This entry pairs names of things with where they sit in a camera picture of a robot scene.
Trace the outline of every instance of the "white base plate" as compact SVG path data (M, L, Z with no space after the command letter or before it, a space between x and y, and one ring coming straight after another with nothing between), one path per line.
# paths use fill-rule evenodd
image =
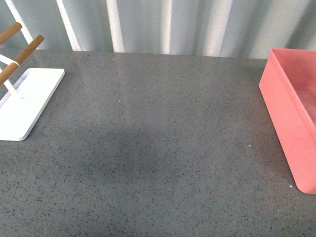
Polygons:
M64 74L64 69L29 68L25 71L13 86L22 100L9 92L0 100L0 140L27 138Z

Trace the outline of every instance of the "white curtain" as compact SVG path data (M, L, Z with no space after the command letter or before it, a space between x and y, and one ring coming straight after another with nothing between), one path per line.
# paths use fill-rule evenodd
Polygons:
M0 0L2 47L267 58L316 50L315 0Z

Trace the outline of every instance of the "pink bin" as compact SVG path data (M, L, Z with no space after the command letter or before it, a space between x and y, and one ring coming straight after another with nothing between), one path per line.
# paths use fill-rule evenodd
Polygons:
M272 49L259 87L298 189L316 194L316 51Z

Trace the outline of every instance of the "speckled quartz countertop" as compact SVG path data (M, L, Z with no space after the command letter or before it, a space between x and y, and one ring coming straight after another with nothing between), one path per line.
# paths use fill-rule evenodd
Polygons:
M296 188L258 87L265 64L36 51L13 81L66 74L29 137L0 141L0 236L316 236L316 196Z

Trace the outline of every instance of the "wooden dowel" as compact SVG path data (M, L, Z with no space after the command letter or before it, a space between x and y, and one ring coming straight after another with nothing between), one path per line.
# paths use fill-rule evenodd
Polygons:
M27 59L31 53L39 46L40 43L44 40L44 37L41 35L36 36L36 38L28 45L26 48L14 59L18 64L22 64L25 59Z
M22 64L33 51L39 46L39 44L44 40L44 37L38 35L26 48L14 59L18 64ZM1 73L0 73L0 86L17 70L19 66L16 63L10 63Z
M0 86L17 70L19 66L16 63L10 63L1 73L0 73Z
M8 39L10 39L15 33L17 33L22 28L22 25L15 22L8 29L0 34L0 45L4 44Z

